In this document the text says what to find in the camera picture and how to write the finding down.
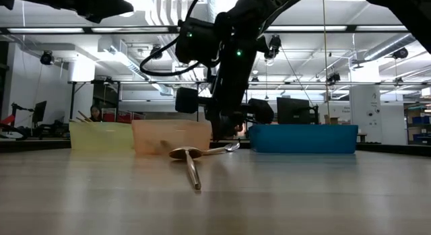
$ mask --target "black cable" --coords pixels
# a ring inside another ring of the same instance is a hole
[[[185,20],[190,18],[190,15],[193,11],[193,9],[195,8],[197,2],[199,0],[193,0],[192,4],[190,5],[190,8],[187,12],[186,18]],[[153,54],[151,54],[150,56],[148,56],[147,58],[145,58],[141,64],[139,65],[139,70],[141,72],[143,72],[144,74],[150,75],[150,76],[154,76],[154,77],[172,77],[172,76],[177,76],[177,75],[181,75],[183,73],[186,73],[194,68],[196,68],[197,66],[199,66],[199,62],[195,63],[194,65],[191,65],[190,67],[187,67],[184,70],[181,71],[175,71],[175,72],[155,72],[155,71],[150,71],[147,69],[144,69],[143,66],[145,64],[147,64],[150,60],[152,60],[156,55],[159,55],[160,53],[163,53],[164,51],[166,51],[166,49],[170,48],[171,46],[173,46],[176,42],[178,41],[178,37],[176,37],[172,42],[170,42],[169,44],[167,44],[166,46],[162,47],[161,49],[159,49],[158,51],[154,52]]]

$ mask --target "desk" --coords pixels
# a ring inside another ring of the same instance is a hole
[[[418,137],[419,139],[422,139],[423,141],[426,141],[427,145],[431,145],[431,137]]]
[[[68,149],[0,155],[0,234],[429,234],[431,159],[238,150],[184,162]]]
[[[360,138],[361,143],[365,143],[365,137],[367,136],[366,133],[358,133],[358,137]]]

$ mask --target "blue bin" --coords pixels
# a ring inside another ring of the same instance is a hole
[[[430,124],[430,117],[429,116],[424,116],[424,117],[413,117],[411,119],[412,124]]]
[[[353,154],[357,125],[253,125],[251,148],[273,154]]]

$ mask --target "plastic bin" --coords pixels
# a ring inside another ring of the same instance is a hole
[[[133,151],[130,124],[70,123],[72,149],[100,152]]]
[[[186,120],[132,121],[137,155],[168,155],[178,147],[209,148],[211,126]]]
[[[430,124],[430,117],[429,116],[424,116],[424,117],[413,117],[412,118],[412,123],[413,124]]]
[[[261,153],[353,154],[357,125],[253,125],[251,148]]]

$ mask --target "spoon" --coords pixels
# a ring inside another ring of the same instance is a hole
[[[233,152],[240,148],[241,144],[239,142],[236,143],[229,143],[228,145],[225,145],[224,147],[214,148],[207,151],[203,151],[202,155],[213,155],[218,154],[221,152]]]
[[[189,175],[191,178],[191,181],[193,183],[193,186],[195,189],[200,190],[201,189],[201,181],[199,179],[199,174],[197,172],[195,163],[193,159],[200,158],[203,155],[212,155],[212,154],[218,154],[220,152],[233,152],[237,150],[240,147],[240,143],[229,143],[225,147],[210,149],[208,151],[201,151],[195,147],[180,147],[177,149],[172,150],[169,153],[169,156],[171,158],[179,159],[179,160],[186,160],[187,161],[187,170],[189,171]]]
[[[197,173],[197,169],[193,158],[199,158],[202,156],[202,151],[194,148],[194,147],[180,147],[172,150],[169,153],[171,158],[187,160],[187,170],[189,171],[191,182],[195,189],[201,189],[201,181],[199,179],[199,174]]]

